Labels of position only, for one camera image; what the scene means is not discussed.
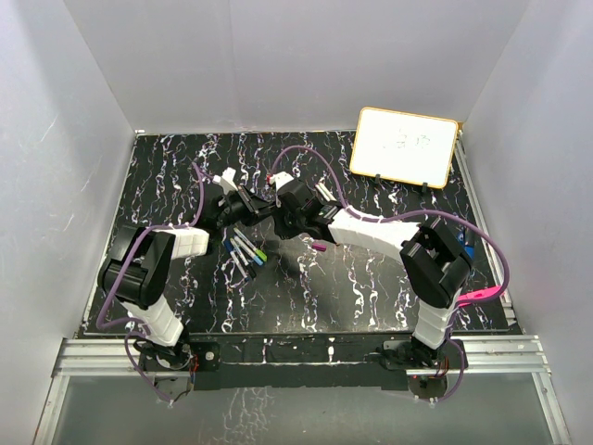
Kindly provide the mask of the white pen light-blue cap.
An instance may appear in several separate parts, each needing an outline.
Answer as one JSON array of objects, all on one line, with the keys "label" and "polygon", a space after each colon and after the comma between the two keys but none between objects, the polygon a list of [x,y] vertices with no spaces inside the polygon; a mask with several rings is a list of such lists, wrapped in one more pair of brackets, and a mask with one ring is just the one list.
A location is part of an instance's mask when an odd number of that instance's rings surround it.
[{"label": "white pen light-blue cap", "polygon": [[259,266],[262,265],[261,258],[240,237],[234,236],[233,241],[239,246],[240,249],[242,249],[242,251],[245,253],[245,255],[247,257],[249,257],[253,262],[255,262]]}]

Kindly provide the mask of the white pen peach cap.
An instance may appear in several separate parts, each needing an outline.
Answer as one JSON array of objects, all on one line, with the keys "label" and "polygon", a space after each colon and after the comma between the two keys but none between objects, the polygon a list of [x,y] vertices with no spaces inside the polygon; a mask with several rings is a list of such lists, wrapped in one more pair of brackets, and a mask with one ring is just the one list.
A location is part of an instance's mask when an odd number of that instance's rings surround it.
[{"label": "white pen peach cap", "polygon": [[322,195],[322,197],[327,201],[335,201],[333,194],[329,191],[329,189],[322,183],[315,184],[315,188],[317,191]]}]

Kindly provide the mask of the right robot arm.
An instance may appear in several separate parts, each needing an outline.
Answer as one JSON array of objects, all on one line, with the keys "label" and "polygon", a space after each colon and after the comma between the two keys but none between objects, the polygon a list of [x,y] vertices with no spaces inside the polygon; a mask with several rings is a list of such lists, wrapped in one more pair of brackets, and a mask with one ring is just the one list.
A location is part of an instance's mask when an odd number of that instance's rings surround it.
[{"label": "right robot arm", "polygon": [[400,262],[420,300],[411,339],[396,348],[398,362],[432,368],[443,361],[450,322],[473,260],[440,217],[423,223],[374,222],[335,200],[318,197],[288,173],[270,177],[275,190],[275,232],[280,238],[307,234],[335,245],[378,252]]}]

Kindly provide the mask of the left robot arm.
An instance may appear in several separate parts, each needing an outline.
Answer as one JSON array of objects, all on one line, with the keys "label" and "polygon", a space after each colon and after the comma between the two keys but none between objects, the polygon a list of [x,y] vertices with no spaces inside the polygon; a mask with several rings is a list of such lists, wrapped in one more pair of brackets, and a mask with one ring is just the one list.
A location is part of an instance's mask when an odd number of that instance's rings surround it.
[{"label": "left robot arm", "polygon": [[161,361],[172,370],[183,369],[192,349],[180,340],[183,323],[164,297],[170,264],[206,255],[214,234],[236,223],[259,223],[272,215],[273,208],[272,202],[241,186],[226,194],[201,197],[191,222],[122,227],[97,276],[98,287],[107,295],[97,326],[117,323],[105,320],[110,301],[115,299],[131,314],[129,319],[144,329],[145,338],[160,346]]}]

